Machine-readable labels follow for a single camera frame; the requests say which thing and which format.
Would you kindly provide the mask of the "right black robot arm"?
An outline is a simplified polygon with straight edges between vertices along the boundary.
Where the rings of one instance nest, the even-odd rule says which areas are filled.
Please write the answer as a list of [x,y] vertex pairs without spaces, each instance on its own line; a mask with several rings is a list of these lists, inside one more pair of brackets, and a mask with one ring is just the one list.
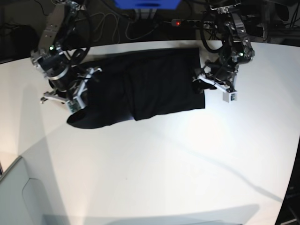
[[[48,15],[46,25],[37,47],[31,51],[32,65],[48,80],[52,91],[45,92],[40,101],[58,101],[63,104],[85,106],[82,94],[87,90],[86,83],[101,69],[83,68],[93,39],[92,22],[83,0],[57,0],[54,10]],[[88,23],[88,41],[84,48],[76,49],[69,55],[65,41],[75,28],[79,14]]]

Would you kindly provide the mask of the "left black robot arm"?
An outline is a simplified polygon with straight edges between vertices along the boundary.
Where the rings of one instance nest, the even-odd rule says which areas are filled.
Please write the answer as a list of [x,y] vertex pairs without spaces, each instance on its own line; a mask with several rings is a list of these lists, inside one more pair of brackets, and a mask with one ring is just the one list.
[[[234,93],[236,76],[241,64],[249,63],[255,56],[249,36],[240,13],[240,0],[206,0],[206,11],[200,22],[200,37],[204,48],[217,54],[215,62],[207,60],[204,67],[195,70],[193,84],[198,92],[219,89]],[[212,49],[204,36],[204,22],[213,16],[210,26],[220,36],[222,46]]]

